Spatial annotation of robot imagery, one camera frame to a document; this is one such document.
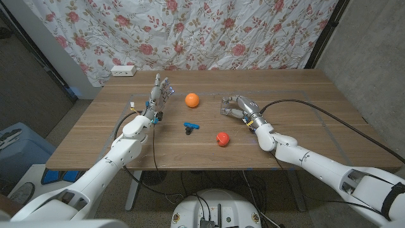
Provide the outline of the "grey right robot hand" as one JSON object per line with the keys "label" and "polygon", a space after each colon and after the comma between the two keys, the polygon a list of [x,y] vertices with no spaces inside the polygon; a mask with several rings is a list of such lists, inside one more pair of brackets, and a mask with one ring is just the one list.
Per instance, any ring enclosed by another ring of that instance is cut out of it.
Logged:
{"label": "grey right robot hand", "polygon": [[241,95],[223,98],[220,113],[241,119],[252,130],[268,124],[260,114],[259,106],[253,100]]}

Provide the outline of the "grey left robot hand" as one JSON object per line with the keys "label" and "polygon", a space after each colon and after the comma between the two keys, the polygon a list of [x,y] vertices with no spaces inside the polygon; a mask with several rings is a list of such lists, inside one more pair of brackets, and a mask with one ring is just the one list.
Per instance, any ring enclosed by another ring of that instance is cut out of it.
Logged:
{"label": "grey left robot hand", "polygon": [[147,117],[150,120],[157,118],[161,120],[163,116],[162,111],[165,107],[169,97],[174,93],[168,77],[161,79],[160,74],[156,74],[154,86],[151,90],[149,101],[146,104],[146,108],[142,112],[142,116]]}

